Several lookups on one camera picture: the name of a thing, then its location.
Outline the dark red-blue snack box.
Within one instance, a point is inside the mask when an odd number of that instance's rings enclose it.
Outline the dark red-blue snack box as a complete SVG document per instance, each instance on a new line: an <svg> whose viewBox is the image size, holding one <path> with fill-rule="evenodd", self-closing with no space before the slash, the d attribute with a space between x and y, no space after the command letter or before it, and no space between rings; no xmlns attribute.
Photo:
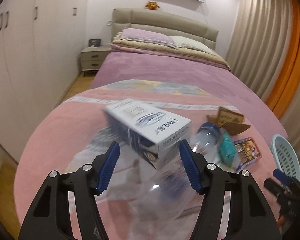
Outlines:
<svg viewBox="0 0 300 240"><path fill-rule="evenodd" d="M232 167L238 172L245 169L251 164L254 164L262 158L255 140L252 137L247 137L234 142L237 155L232 163Z"/></svg>

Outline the teal round tape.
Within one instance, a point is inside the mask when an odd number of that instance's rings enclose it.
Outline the teal round tape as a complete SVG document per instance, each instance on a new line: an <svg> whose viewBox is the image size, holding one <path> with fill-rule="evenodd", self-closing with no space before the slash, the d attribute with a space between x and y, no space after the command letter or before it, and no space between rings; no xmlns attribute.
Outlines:
<svg viewBox="0 0 300 240"><path fill-rule="evenodd" d="M237 151L227 132L222 133L221 142L218 146L218 153L221 162L228 167L232 167L237 158Z"/></svg>

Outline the clear plastic milk bottle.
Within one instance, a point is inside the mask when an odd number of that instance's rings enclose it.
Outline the clear plastic milk bottle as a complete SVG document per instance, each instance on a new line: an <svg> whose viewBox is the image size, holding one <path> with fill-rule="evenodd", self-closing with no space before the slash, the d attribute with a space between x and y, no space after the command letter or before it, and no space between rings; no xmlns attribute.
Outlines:
<svg viewBox="0 0 300 240"><path fill-rule="evenodd" d="M218 146L224 129L211 122L203 123L196 133L178 142L178 156L174 169L186 173L190 168L202 171L207 164L214 164L221 169L235 172L233 167L224 165L219 157Z"/></svg>

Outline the white blue carton box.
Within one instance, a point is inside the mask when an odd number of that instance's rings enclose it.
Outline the white blue carton box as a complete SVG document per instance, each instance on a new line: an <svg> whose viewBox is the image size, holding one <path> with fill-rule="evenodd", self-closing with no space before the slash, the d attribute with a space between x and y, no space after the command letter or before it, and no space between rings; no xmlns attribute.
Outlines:
<svg viewBox="0 0 300 240"><path fill-rule="evenodd" d="M191 135L192 121L147 103L125 99L104 111L112 130L155 169L178 153L178 142Z"/></svg>

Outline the light blue plastic basket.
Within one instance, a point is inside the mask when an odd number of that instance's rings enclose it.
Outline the light blue plastic basket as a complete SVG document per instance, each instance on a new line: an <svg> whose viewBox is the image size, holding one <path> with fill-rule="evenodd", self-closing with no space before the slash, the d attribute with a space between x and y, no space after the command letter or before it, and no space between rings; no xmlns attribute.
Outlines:
<svg viewBox="0 0 300 240"><path fill-rule="evenodd" d="M283 136L276 134L273 136L269 148L277 168L287 176L294 177L300 181L298 156L289 141Z"/></svg>

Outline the brown cardboard piece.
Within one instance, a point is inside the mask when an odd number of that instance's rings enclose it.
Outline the brown cardboard piece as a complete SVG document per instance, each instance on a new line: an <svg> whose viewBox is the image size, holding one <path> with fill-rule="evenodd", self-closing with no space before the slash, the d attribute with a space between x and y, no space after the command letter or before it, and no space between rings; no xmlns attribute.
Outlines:
<svg viewBox="0 0 300 240"><path fill-rule="evenodd" d="M207 115L207 120L219 128L225 129L229 135L239 135L248 130L251 125L245 123L243 114L219 107L216 115Z"/></svg>

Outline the orange curtain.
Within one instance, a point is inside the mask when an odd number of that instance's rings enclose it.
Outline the orange curtain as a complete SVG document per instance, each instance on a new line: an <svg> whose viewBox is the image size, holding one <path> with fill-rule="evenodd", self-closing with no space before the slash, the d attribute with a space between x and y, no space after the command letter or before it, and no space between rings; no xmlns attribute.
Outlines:
<svg viewBox="0 0 300 240"><path fill-rule="evenodd" d="M290 106L300 84L300 3L291 0L293 8L292 32L287 55L266 105L280 119Z"/></svg>

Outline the pink elephant quilt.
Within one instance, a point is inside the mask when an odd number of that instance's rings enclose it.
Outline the pink elephant quilt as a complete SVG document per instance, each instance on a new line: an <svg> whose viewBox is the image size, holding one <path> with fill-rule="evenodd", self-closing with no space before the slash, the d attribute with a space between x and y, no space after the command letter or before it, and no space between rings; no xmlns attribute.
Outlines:
<svg viewBox="0 0 300 240"><path fill-rule="evenodd" d="M280 239L266 189L276 164L249 117L243 132L207 117L243 112L208 92L116 82L54 109L15 179L20 239Z"/></svg>

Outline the beige curtain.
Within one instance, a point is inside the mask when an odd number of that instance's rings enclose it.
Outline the beige curtain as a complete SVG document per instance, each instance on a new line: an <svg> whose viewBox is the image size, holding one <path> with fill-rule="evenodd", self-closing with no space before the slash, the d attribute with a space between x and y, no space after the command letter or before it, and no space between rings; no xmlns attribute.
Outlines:
<svg viewBox="0 0 300 240"><path fill-rule="evenodd" d="M239 0L226 61L232 74L265 104L287 55L292 20L291 0ZM300 84L278 120L292 145L300 149Z"/></svg>

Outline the white dotted pillow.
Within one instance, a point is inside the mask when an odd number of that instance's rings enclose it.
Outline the white dotted pillow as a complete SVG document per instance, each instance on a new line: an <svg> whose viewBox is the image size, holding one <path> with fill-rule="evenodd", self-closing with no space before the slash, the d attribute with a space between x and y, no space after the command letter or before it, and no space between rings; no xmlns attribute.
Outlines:
<svg viewBox="0 0 300 240"><path fill-rule="evenodd" d="M179 48L187 48L187 49L202 51L211 55L217 55L212 49L210 49L208 46L206 46L205 44L199 41L186 38L183 36L170 36L170 38L173 40L175 45Z"/></svg>

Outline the beige nightstand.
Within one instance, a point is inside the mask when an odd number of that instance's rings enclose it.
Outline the beige nightstand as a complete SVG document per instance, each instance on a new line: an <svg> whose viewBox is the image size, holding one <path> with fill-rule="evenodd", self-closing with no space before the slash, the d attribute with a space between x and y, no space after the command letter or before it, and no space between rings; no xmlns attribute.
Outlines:
<svg viewBox="0 0 300 240"><path fill-rule="evenodd" d="M97 72L108 54L110 46L88 47L81 51L81 70L85 76L88 72Z"/></svg>

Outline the purple bedspread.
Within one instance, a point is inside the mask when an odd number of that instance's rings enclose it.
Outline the purple bedspread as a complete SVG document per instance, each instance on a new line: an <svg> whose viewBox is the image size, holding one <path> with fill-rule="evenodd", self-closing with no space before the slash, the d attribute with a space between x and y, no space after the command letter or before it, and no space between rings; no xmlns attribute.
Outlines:
<svg viewBox="0 0 300 240"><path fill-rule="evenodd" d="M276 134L288 136L267 105L226 69L175 57L111 52L91 86L131 79L196 86L239 109L267 143Z"/></svg>

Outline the beige padded headboard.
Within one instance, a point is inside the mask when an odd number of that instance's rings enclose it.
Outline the beige padded headboard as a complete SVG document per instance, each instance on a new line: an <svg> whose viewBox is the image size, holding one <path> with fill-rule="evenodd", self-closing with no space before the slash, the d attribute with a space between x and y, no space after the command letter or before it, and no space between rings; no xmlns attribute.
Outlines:
<svg viewBox="0 0 300 240"><path fill-rule="evenodd" d="M112 13L111 39L126 28L183 36L216 49L219 31L205 23L162 11L134 8L115 8Z"/></svg>

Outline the white built-in wardrobe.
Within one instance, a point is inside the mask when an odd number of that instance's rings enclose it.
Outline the white built-in wardrobe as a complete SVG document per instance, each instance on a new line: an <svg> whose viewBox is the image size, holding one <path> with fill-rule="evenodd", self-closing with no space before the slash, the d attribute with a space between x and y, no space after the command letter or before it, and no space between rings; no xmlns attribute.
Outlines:
<svg viewBox="0 0 300 240"><path fill-rule="evenodd" d="M87 1L0 5L0 145L15 161L79 74Z"/></svg>

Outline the purple pillow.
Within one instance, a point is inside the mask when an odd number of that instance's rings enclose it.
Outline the purple pillow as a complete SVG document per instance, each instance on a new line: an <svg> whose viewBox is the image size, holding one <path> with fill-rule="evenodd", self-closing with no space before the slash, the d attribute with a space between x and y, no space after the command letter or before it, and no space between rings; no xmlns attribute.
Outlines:
<svg viewBox="0 0 300 240"><path fill-rule="evenodd" d="M156 33L148 30L126 28L122 31L120 39L157 44L177 49L175 42L170 37L161 33Z"/></svg>

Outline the orange plush toy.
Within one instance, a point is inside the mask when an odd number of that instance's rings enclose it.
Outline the orange plush toy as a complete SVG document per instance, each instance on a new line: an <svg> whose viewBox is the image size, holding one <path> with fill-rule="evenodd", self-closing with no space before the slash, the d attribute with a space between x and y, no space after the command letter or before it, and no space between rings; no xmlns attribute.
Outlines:
<svg viewBox="0 0 300 240"><path fill-rule="evenodd" d="M158 5L157 2L148 1L145 5L145 8L147 8L149 10L157 10L160 8L160 6Z"/></svg>

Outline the small photo frame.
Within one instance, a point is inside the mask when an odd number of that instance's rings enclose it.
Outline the small photo frame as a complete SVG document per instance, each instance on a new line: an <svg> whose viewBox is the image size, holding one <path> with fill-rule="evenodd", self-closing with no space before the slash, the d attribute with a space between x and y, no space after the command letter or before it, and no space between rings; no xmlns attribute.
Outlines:
<svg viewBox="0 0 300 240"><path fill-rule="evenodd" d="M101 39L100 38L89 39L88 46L89 47L100 47L101 46Z"/></svg>

